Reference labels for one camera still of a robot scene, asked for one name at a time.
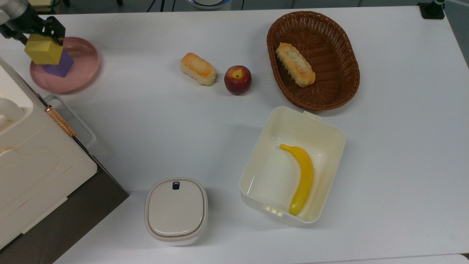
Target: white tray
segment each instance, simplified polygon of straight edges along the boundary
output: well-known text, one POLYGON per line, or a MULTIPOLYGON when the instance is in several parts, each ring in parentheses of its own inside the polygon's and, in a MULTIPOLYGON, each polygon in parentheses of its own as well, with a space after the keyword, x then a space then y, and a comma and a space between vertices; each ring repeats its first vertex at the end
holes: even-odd
POLYGON ((295 227, 319 218, 345 146, 345 134, 320 119, 287 107, 273 110, 240 180, 247 205, 295 227), (302 147, 314 166, 310 195, 297 216, 288 208, 300 181, 300 167, 280 144, 302 147))

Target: apple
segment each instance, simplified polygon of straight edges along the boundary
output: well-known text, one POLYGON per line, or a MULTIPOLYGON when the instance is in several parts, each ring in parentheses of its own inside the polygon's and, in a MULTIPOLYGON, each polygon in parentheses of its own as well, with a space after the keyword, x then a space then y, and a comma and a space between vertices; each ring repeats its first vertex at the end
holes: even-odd
POLYGON ((225 86, 234 95, 247 92, 251 87, 251 81, 251 72, 241 65, 229 68, 225 74, 225 86))

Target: yellow banana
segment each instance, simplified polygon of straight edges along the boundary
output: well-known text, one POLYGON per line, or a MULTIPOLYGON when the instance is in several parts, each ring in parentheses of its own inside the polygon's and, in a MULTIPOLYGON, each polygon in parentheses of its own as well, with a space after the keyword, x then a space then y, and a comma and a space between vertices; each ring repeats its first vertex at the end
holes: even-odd
POLYGON ((281 144, 280 148, 288 151, 296 159, 301 169, 300 184, 298 184, 288 210, 290 214, 296 216, 301 212, 306 199, 310 195, 311 185, 313 184, 313 162, 308 153, 300 147, 281 144))

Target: brown wicker basket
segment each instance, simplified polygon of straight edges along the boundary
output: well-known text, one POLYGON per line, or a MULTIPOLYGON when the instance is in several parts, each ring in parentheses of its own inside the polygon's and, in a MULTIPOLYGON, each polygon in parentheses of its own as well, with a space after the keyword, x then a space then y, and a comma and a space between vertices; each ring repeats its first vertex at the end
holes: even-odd
POLYGON ((357 92, 360 71, 347 34, 323 14, 298 11, 277 19, 267 34, 267 48, 277 84, 298 107, 338 108, 357 92), (275 55, 280 42, 290 43, 306 58, 316 73, 314 84, 301 88, 288 75, 275 55))

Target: white appliance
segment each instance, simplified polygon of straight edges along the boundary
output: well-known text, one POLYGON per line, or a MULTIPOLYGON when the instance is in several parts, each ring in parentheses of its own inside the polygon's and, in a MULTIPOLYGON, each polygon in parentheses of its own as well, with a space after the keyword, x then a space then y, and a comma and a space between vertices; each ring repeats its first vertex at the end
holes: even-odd
POLYGON ((0 248, 26 233, 97 171, 39 96, 0 58, 0 248))
POLYGON ((231 0, 186 0, 194 10, 230 11, 231 0))

